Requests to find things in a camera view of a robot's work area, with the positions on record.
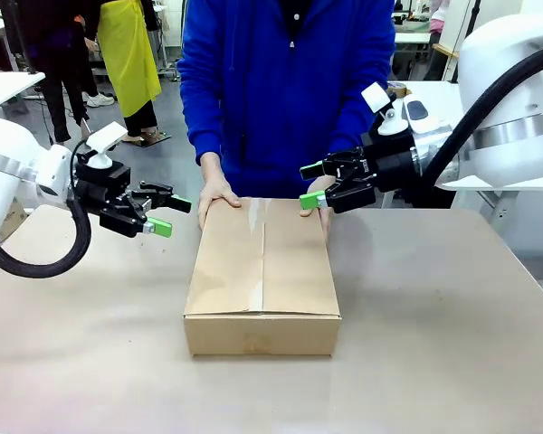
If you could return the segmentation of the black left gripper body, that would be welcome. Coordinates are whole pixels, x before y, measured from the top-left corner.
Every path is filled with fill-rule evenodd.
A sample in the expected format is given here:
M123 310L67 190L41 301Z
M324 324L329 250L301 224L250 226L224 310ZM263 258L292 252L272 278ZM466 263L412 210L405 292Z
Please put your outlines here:
M101 227L135 238L148 219L129 190L130 175L131 169L120 162L95 169L79 161L74 170L74 192L85 210L99 217Z

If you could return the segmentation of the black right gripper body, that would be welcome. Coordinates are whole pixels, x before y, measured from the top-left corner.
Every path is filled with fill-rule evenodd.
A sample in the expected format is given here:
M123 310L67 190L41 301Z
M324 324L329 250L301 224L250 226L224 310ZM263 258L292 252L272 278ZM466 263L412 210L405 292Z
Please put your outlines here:
M367 207L376 202L376 191L391 192L420 178L411 134L379 137L366 146L332 153L323 160L323 170L335 178L324 193L335 213Z

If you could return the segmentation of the person's left hand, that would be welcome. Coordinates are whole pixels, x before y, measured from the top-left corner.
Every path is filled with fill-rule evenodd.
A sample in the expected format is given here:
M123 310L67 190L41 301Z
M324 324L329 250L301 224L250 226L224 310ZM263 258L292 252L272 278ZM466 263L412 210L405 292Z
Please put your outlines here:
M336 178L331 175L323 175L316 178L309 186L307 193L315 193L318 191L324 191L335 183ZM313 210L301 210L301 217L310 217L314 213ZM331 217L333 210L331 208L319 208L317 211L319 220L322 227L324 241L329 241L329 230L331 224Z

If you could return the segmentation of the person's right hand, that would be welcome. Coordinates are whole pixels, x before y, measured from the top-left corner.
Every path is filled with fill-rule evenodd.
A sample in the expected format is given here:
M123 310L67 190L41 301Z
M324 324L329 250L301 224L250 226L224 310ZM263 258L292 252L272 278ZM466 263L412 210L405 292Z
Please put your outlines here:
M223 175L208 175L205 178L205 185L199 195L198 202L198 222L201 230L205 227L211 204L217 200L224 200L233 208L242 206L241 200L232 191L231 185Z

